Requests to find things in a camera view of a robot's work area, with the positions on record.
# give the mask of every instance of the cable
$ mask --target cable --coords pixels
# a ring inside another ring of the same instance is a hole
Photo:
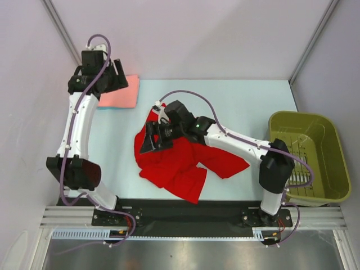
[[[279,218],[279,220],[277,222],[279,223],[279,232],[281,233],[285,230],[285,225],[281,218]]]
[[[293,207],[295,207],[296,210],[298,211],[298,218],[296,220],[295,226],[292,229],[292,231],[283,240],[281,240],[279,242],[279,244],[284,243],[285,241],[287,241],[293,235],[293,233],[298,229],[299,224],[300,224],[300,208],[296,204],[293,204],[292,202],[284,203],[284,206],[293,206]]]
[[[99,71],[99,73],[95,76],[94,80],[92,80],[89,85],[85,88],[85,90],[82,92],[82,94],[80,95],[79,97],[79,100],[76,102],[76,105],[74,107],[74,111],[73,111],[73,115],[71,116],[71,119],[70,119],[70,125],[69,125],[69,132],[67,133],[67,138],[66,138],[66,144],[68,146],[70,146],[70,142],[71,142],[71,135],[73,133],[73,128],[74,128],[74,123],[75,123],[75,118],[76,118],[76,115],[78,113],[78,109],[79,109],[79,106],[81,104],[81,101],[83,100],[84,96],[90,91],[91,87],[93,87],[93,85],[97,82],[97,80],[99,80],[99,78],[101,77],[101,75],[104,73],[106,67],[108,66],[109,62],[110,62],[110,55],[111,55],[111,45],[110,45],[110,42],[109,40],[104,36],[104,35],[101,35],[101,34],[95,34],[95,35],[92,35],[88,42],[87,42],[87,47],[90,47],[90,43],[91,41],[96,38],[96,37],[100,37],[100,38],[103,38],[105,40],[105,42],[107,43],[107,57],[106,57],[106,60],[105,62],[103,63],[103,66],[101,68],[101,70]],[[69,154],[69,148],[66,148],[65,149],[65,152],[64,152],[64,157],[63,157],[63,160],[62,160],[62,163],[61,163],[61,170],[60,170],[60,197],[61,197],[61,200],[62,202],[66,205],[66,206],[73,206],[74,204],[76,204],[76,202],[83,196],[83,195],[86,195],[86,192],[82,192],[78,197],[76,197],[72,202],[68,202],[66,197],[65,197],[65,194],[64,194],[64,176],[65,176],[65,166],[66,166],[66,160],[68,158],[68,154]],[[87,195],[87,199],[92,202],[92,204],[95,205],[95,207],[97,209],[102,209],[104,211],[107,211],[109,213],[113,213],[113,214],[121,214],[121,215],[124,215],[125,217],[129,217],[132,222],[133,222],[133,226],[132,226],[132,229],[130,232],[128,232],[128,234],[119,242],[115,243],[115,244],[110,244],[109,247],[111,248],[112,246],[119,246],[121,245],[124,240],[126,240],[127,238],[129,238],[134,230],[135,230],[135,227],[136,227],[136,220],[135,218],[126,213],[126,212],[121,212],[121,211],[115,211],[115,210],[111,210],[111,209],[108,209],[106,207],[103,207],[102,205],[99,205],[98,203],[96,203],[90,196]],[[71,252],[71,251],[74,251],[74,250],[77,250],[77,249],[80,249],[80,248],[83,248],[85,246],[89,246],[89,245],[93,245],[93,244],[103,244],[104,242],[100,242],[100,241],[92,241],[92,242],[89,242],[89,243],[85,243],[83,245],[80,245],[80,246],[77,246],[77,247],[74,247],[74,248],[71,248],[71,249],[68,249],[68,250],[65,250],[65,251],[62,251],[62,252],[59,252],[59,253],[55,253],[55,255],[62,255],[62,254],[65,254],[65,253],[68,253],[68,252]]]
[[[210,107],[213,115],[214,115],[214,119],[216,121],[216,124],[217,126],[219,127],[219,129],[224,133],[226,134],[227,136],[233,138],[233,139],[236,139],[238,141],[241,141],[241,142],[245,142],[247,143],[248,145],[251,145],[251,146],[255,146],[255,147],[260,147],[261,149],[264,149],[264,150],[268,150],[268,151],[272,151],[272,152],[276,152],[276,153],[279,153],[279,154],[283,154],[289,158],[292,158],[294,160],[296,160],[297,162],[301,163],[301,165],[305,166],[309,173],[310,173],[310,180],[307,182],[307,183],[304,183],[304,184],[294,184],[294,185],[289,185],[289,186],[286,186],[285,189],[284,189],[284,192],[283,192],[283,195],[282,195],[282,198],[281,198],[281,201],[282,201],[282,205],[284,206],[287,206],[287,205],[292,205],[294,207],[296,207],[297,211],[298,211],[298,220],[296,221],[296,224],[294,226],[294,229],[290,232],[289,235],[287,235],[282,241],[280,241],[278,244],[280,243],[283,243],[285,242],[287,239],[289,239],[291,237],[291,235],[293,235],[293,233],[296,231],[296,229],[299,227],[299,224],[300,224],[300,208],[296,205],[296,204],[293,204],[293,203],[284,203],[283,200],[285,198],[285,195],[286,195],[286,189],[288,188],[293,188],[293,187],[306,187],[306,186],[309,186],[312,184],[313,180],[314,180],[314,172],[313,170],[311,169],[311,167],[305,163],[304,161],[302,161],[300,158],[298,158],[297,156],[294,156],[288,152],[285,152],[285,151],[282,151],[282,150],[278,150],[278,149],[275,149],[275,148],[271,148],[271,147],[266,147],[266,146],[258,146],[255,142],[251,142],[251,141],[248,141],[247,139],[244,139],[244,138],[241,138],[239,136],[236,136],[236,135],[233,135],[231,133],[228,133],[220,124],[220,121],[216,115],[216,112],[215,112],[215,109],[213,107],[213,105],[210,103],[209,100],[207,100],[204,96],[198,94],[198,93],[195,93],[195,92],[192,92],[192,91],[188,91],[188,90],[175,90],[175,91],[171,91],[169,93],[167,93],[165,96],[163,96],[159,101],[162,102],[165,98],[167,98],[168,96],[172,95],[172,94],[175,94],[175,93],[188,93],[188,94],[192,94],[194,96],[197,96],[197,97],[200,97],[202,100],[204,100]]]

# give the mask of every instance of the light blue table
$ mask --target light blue table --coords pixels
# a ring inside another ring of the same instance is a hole
[[[215,107],[223,126],[262,140],[266,138],[268,119],[273,113],[296,110],[285,80],[141,80],[136,108],[97,110],[91,128],[89,159],[101,166],[101,181],[119,197],[178,199],[139,177],[133,151],[134,136],[143,127],[151,106],[176,89],[204,95]],[[174,94],[165,102],[176,99],[195,116],[213,117],[207,104],[196,96]],[[200,199],[261,200],[258,169],[250,167],[229,179],[220,179],[209,171]]]

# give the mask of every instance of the red cloth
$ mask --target red cloth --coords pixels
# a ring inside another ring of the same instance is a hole
[[[157,121],[158,115],[150,112],[147,121]],[[144,142],[145,126],[135,136],[134,151],[140,176],[160,188],[197,204],[203,189],[206,172],[196,165],[202,163],[221,178],[228,178],[245,170],[248,163],[218,148],[191,143],[185,138],[175,139],[173,148],[140,154]]]

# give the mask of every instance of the metal floor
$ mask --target metal floor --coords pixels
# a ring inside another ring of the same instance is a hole
[[[83,243],[51,240],[43,270],[344,269],[331,230],[298,231],[280,248],[266,249],[259,242],[241,241],[128,240],[113,249],[91,245],[51,255]]]

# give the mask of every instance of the metal frame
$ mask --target metal frame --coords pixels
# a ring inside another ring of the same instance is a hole
[[[34,254],[34,258],[31,264],[32,269],[42,269],[46,253],[52,238],[52,234],[56,233],[57,239],[99,239],[104,240],[106,238],[106,230],[119,227],[101,227],[92,226],[92,217],[94,206],[48,206],[45,209],[43,219],[39,228],[39,241]],[[291,217],[296,220],[298,212],[294,208],[289,209]],[[301,219],[298,230],[332,230],[334,238],[337,243],[337,248],[344,265],[345,270],[360,269],[359,263],[355,258],[352,245],[349,237],[347,225],[345,223],[344,216],[340,207],[319,207],[319,208],[300,208]],[[80,234],[67,233],[70,231],[87,232],[84,237]],[[232,238],[184,238],[184,237],[130,237],[128,240],[177,240],[177,241],[261,241],[262,231],[271,230],[271,228],[256,228],[253,229],[254,237],[232,237]]]
[[[43,3],[45,10],[49,14],[51,21],[53,22],[57,32],[59,33],[71,57],[75,61],[76,65],[80,66],[81,65],[80,54],[76,50],[73,40],[71,39],[68,31],[66,30],[65,25],[62,22],[59,13],[56,11],[54,4],[52,3],[51,0],[41,0],[41,2]]]
[[[332,0],[330,2],[330,4],[327,6],[325,13],[323,14],[322,18],[320,19],[320,22],[317,25],[314,34],[312,35],[308,45],[305,48],[305,51],[301,55],[298,64],[296,65],[294,71],[292,72],[292,75],[289,79],[290,86],[292,86],[294,84],[294,82],[295,82],[296,78],[298,77],[300,71],[302,70],[307,58],[309,57],[310,53],[314,49],[314,45],[318,41],[321,33],[323,32],[325,26],[327,25],[331,15],[334,13],[335,8],[339,2],[340,2],[340,0]]]

